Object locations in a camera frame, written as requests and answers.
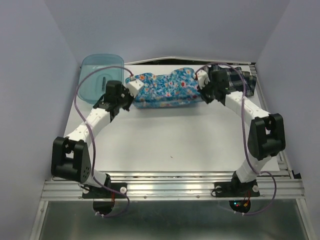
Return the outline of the navy plaid pleated skirt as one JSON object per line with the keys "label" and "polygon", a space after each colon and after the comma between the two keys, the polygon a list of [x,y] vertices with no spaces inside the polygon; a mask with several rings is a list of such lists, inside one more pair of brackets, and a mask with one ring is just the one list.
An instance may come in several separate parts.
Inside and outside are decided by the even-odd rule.
{"label": "navy plaid pleated skirt", "polygon": [[[241,67],[235,67],[235,69],[240,73],[242,78],[244,79],[245,85],[245,96],[250,98],[254,95],[257,78],[253,76],[249,71],[243,71]],[[234,91],[243,91],[243,82],[238,75],[238,73],[233,68],[223,68],[219,65],[212,65],[209,68],[210,71],[225,71],[227,74],[227,79],[229,82],[229,89]]]}

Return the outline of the blue floral skirt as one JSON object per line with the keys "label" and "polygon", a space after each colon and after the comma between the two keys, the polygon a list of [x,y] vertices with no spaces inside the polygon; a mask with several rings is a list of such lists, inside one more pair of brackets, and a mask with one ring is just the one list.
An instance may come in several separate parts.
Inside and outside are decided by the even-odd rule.
{"label": "blue floral skirt", "polygon": [[195,71],[190,67],[173,70],[168,74],[156,75],[151,72],[135,76],[144,86],[133,101],[138,109],[182,107],[202,102],[198,92]]}

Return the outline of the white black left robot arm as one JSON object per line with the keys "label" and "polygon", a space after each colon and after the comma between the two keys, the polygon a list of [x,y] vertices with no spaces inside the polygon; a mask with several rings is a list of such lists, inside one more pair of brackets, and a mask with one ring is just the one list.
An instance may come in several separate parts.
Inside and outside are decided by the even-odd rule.
{"label": "white black left robot arm", "polygon": [[111,177],[97,171],[95,138],[110,124],[120,110],[129,111],[144,84],[134,77],[127,84],[110,80],[105,93],[93,105],[87,117],[71,133],[53,141],[51,174],[54,177],[94,187],[95,193],[106,197],[111,193]]}

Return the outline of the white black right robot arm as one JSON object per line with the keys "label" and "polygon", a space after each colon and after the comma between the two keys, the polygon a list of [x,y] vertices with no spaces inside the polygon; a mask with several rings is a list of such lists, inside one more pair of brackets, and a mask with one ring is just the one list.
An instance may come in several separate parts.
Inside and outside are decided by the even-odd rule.
{"label": "white black right robot arm", "polygon": [[206,72],[199,69],[194,74],[197,90],[207,103],[218,101],[241,118],[245,160],[233,173],[231,181],[215,183],[217,196],[242,195],[247,190],[257,190],[257,176],[263,167],[286,147],[284,119],[279,113],[271,114],[246,97],[244,76],[235,68],[222,68]]}

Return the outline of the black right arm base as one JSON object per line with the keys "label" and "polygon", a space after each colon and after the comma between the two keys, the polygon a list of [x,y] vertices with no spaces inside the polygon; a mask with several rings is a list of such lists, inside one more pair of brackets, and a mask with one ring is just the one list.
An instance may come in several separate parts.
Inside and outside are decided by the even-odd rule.
{"label": "black right arm base", "polygon": [[211,195],[216,198],[259,197],[260,191],[256,180],[240,182],[237,176],[233,176],[230,181],[214,182]]}

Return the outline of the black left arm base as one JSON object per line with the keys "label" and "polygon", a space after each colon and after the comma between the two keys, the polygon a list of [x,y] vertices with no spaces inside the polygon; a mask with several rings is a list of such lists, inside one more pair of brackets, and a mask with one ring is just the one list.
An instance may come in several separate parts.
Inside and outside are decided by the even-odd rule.
{"label": "black left arm base", "polygon": [[[120,192],[121,188],[127,188],[128,184],[126,182],[112,182],[110,187],[111,189]],[[79,187],[82,189],[82,198],[83,199],[125,199],[126,197],[119,194],[113,193],[109,190],[106,190],[103,187],[95,187],[90,185],[79,184]]]}

